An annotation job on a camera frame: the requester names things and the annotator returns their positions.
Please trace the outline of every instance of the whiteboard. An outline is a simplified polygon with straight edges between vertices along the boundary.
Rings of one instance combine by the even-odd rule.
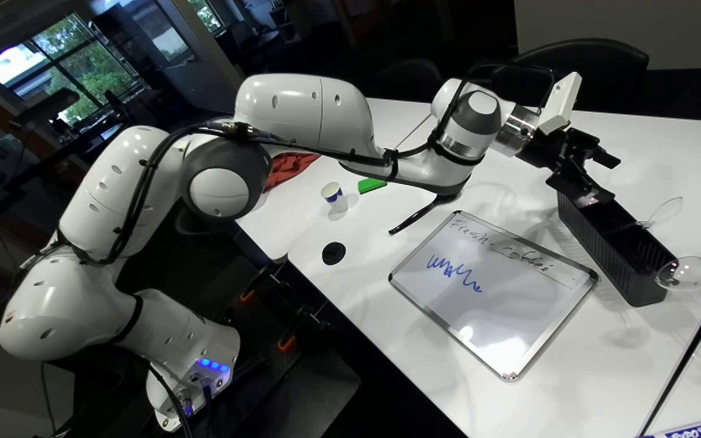
[[[453,212],[389,282],[503,380],[518,380],[597,284],[597,273]]]

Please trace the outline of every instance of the white wall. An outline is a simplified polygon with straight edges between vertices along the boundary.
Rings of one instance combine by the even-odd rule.
[[[73,414],[73,374],[47,365],[47,385],[61,427]],[[0,348],[0,438],[50,435],[50,430],[40,362],[16,360]]]
[[[518,51],[610,37],[650,54],[650,69],[701,69],[701,0],[517,0]]]

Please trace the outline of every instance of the drawing on whiteboard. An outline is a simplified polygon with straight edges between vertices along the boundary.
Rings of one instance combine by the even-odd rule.
[[[431,255],[430,264],[427,264],[427,270],[433,270],[433,268],[444,270],[444,278],[460,278],[464,287],[467,287],[467,289],[472,289],[478,294],[483,293],[481,282],[472,279],[472,270],[465,270],[465,264],[453,265],[448,259]]]
[[[472,223],[464,223],[464,222],[456,222],[448,230],[475,238],[481,245],[484,245],[484,248],[489,248],[489,250],[495,250],[510,260],[518,260],[518,264],[532,265],[532,268],[546,273],[548,278],[552,278],[552,273],[548,273],[552,268],[548,255],[541,253],[538,248],[532,248],[528,243],[521,243],[518,236],[512,236],[512,233],[499,231],[499,230],[481,233],[472,230]]]

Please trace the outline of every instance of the black object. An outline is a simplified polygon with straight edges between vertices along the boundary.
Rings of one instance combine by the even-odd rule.
[[[337,264],[342,264],[342,260],[347,259],[347,245],[338,243],[338,240],[332,240],[332,243],[325,248],[322,259],[325,259],[327,265],[337,265]]]
[[[415,214],[410,214],[402,223],[397,223],[394,230],[389,230],[389,236],[399,233],[402,230],[416,223],[422,216],[427,216],[433,208],[453,203],[459,195],[438,195],[437,200],[431,200],[430,204],[425,204],[422,209],[416,209]]]
[[[677,259],[616,200],[580,208],[560,195],[560,219],[633,307],[663,301],[657,273]]]
[[[123,97],[118,97],[113,91],[105,91],[105,101],[109,103],[109,107],[118,113],[118,114],[126,114],[126,104]]]
[[[639,94],[647,54],[613,40],[567,40],[527,51],[492,73],[492,91],[521,104],[543,104],[556,79],[577,71],[577,103],[589,107],[623,104]]]
[[[217,45],[221,46],[221,51],[226,54],[232,63],[247,71],[251,63],[251,56],[255,56],[258,37],[247,23],[237,23],[217,37]]]
[[[40,121],[47,121],[47,120],[55,120],[60,113],[64,113],[66,107],[71,107],[73,103],[79,103],[81,94],[69,91],[69,87],[61,87],[57,91],[55,94],[40,101],[35,107],[24,109],[22,114],[18,114],[12,120],[12,125],[18,126],[32,126],[32,125],[40,125]]]
[[[538,135],[518,159],[552,170],[546,182],[560,193],[560,219],[629,305],[646,307],[667,298],[657,273],[677,259],[584,170],[589,159],[607,167],[621,163],[597,136],[580,130]]]
[[[404,59],[374,76],[370,94],[389,101],[431,103],[447,82],[440,69],[430,59]]]

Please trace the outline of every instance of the window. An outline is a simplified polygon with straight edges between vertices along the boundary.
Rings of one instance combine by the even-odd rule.
[[[145,4],[133,14],[133,19],[153,41],[169,66],[182,63],[195,56],[159,4]]]
[[[69,14],[0,54],[0,86],[27,107],[61,87],[79,92],[81,101],[60,114],[79,126],[105,113],[108,92],[126,97],[141,81],[79,14]]]
[[[207,26],[209,34],[221,34],[226,26],[224,19],[207,4],[207,0],[187,0],[191,8],[195,8],[197,18]]]

